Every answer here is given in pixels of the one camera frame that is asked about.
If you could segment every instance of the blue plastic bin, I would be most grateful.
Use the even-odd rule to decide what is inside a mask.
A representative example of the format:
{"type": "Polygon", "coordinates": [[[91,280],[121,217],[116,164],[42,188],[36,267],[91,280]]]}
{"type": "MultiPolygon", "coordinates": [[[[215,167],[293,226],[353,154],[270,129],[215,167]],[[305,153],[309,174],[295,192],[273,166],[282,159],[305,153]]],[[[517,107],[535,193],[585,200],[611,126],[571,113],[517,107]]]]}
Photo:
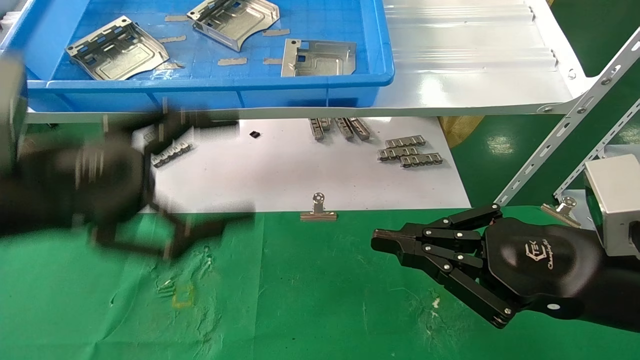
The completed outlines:
{"type": "Polygon", "coordinates": [[[36,111],[138,111],[281,106],[371,106],[394,77],[382,0],[271,0],[280,20],[271,29],[285,36],[252,35],[240,53],[196,32],[185,15],[201,0],[30,0],[1,50],[21,51],[28,72],[29,105],[36,111]],[[125,15],[158,38],[186,35],[164,44],[184,69],[145,72],[124,81],[96,81],[70,63],[65,48],[125,15]],[[281,78],[286,38],[356,42],[356,70],[345,76],[281,78]],[[246,65],[218,66],[221,58],[247,57],[246,65]]]}

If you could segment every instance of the metal sheet part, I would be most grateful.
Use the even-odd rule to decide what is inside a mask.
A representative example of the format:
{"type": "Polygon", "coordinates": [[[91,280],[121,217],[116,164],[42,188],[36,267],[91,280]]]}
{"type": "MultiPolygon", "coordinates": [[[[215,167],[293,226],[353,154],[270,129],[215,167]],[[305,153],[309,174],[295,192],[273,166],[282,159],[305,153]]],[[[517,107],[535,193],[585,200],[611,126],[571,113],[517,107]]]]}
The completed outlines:
{"type": "Polygon", "coordinates": [[[230,58],[230,59],[218,60],[218,66],[244,65],[244,64],[246,64],[246,58],[230,58]]]}
{"type": "Polygon", "coordinates": [[[282,77],[350,75],[356,70],[356,43],[285,40],[282,77]],[[301,46],[308,44],[307,49],[301,46]]]}
{"type": "Polygon", "coordinates": [[[350,117],[349,125],[351,125],[353,132],[358,135],[362,141],[368,140],[371,137],[369,129],[367,129],[364,123],[357,117],[350,117]]]}
{"type": "Polygon", "coordinates": [[[279,37],[282,35],[289,35],[291,31],[289,29],[272,29],[262,30],[262,36],[264,37],[279,37]]]}
{"type": "Polygon", "coordinates": [[[189,17],[187,15],[167,15],[164,17],[164,21],[189,21],[189,17]]]}
{"type": "Polygon", "coordinates": [[[378,160],[380,161],[399,160],[400,157],[409,155],[418,155],[418,149],[411,146],[378,150],[378,160]]]}
{"type": "Polygon", "coordinates": [[[347,122],[346,118],[338,117],[335,119],[335,122],[337,123],[338,129],[340,129],[340,132],[342,133],[345,139],[347,140],[353,139],[353,130],[351,130],[351,127],[349,126],[349,122],[347,122]]]}
{"type": "Polygon", "coordinates": [[[422,135],[407,136],[406,138],[391,139],[385,142],[388,149],[404,146],[424,146],[427,141],[422,135]]]}
{"type": "Polygon", "coordinates": [[[8,56],[0,58],[0,176],[10,173],[25,126],[27,84],[24,66],[8,56]]]}
{"type": "Polygon", "coordinates": [[[324,139],[324,131],[322,125],[320,125],[319,119],[309,119],[311,125],[311,133],[314,135],[314,139],[320,141],[324,139]]]}
{"type": "Polygon", "coordinates": [[[442,157],[440,157],[440,154],[437,152],[433,152],[431,154],[403,156],[400,158],[400,163],[400,166],[403,168],[440,165],[442,164],[442,157]]]}
{"type": "Polygon", "coordinates": [[[262,63],[265,65],[282,65],[282,59],[281,58],[264,58],[262,63]]]}
{"type": "Polygon", "coordinates": [[[169,60],[164,46],[126,16],[68,46],[67,53],[96,80],[125,80],[169,60]]]}
{"type": "Polygon", "coordinates": [[[187,16],[197,31],[240,51],[251,34],[268,29],[280,18],[280,9],[265,0],[206,0],[187,16]]]}
{"type": "Polygon", "coordinates": [[[176,42],[176,41],[185,41],[185,40],[187,40],[187,35],[182,35],[181,37],[162,38],[162,39],[159,39],[158,42],[165,44],[167,42],[176,42]]]}

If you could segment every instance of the robotic hand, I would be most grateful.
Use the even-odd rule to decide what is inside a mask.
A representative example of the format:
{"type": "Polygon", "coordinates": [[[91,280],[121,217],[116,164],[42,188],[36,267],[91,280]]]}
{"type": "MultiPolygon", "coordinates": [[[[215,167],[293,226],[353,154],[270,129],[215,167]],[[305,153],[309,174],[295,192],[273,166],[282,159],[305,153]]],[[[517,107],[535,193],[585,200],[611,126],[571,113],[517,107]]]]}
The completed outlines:
{"type": "Polygon", "coordinates": [[[526,224],[491,204],[377,229],[371,247],[426,272],[499,329],[531,310],[640,332],[640,260],[608,256],[596,231],[526,224]]]}
{"type": "Polygon", "coordinates": [[[194,225],[154,202],[151,161],[191,127],[234,126],[236,120],[183,111],[141,114],[103,124],[103,142],[73,146],[36,137],[19,147],[26,113],[22,65],[3,58],[0,70],[0,236],[89,224],[99,245],[172,259],[222,233],[225,220],[194,225]],[[132,133],[148,126],[153,139],[141,153],[131,147],[132,133]],[[163,249],[116,241],[118,223],[146,206],[174,225],[174,239],[163,249]]]}

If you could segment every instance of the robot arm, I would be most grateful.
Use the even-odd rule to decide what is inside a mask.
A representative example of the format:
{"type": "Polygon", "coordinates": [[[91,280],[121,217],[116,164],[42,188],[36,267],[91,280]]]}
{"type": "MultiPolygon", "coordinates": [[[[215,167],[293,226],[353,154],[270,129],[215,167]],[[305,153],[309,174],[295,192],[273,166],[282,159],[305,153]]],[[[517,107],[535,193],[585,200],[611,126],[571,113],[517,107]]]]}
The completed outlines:
{"type": "Polygon", "coordinates": [[[640,332],[640,261],[608,257],[594,231],[526,224],[492,204],[377,229],[371,247],[424,271],[499,329],[530,310],[640,332]]]}

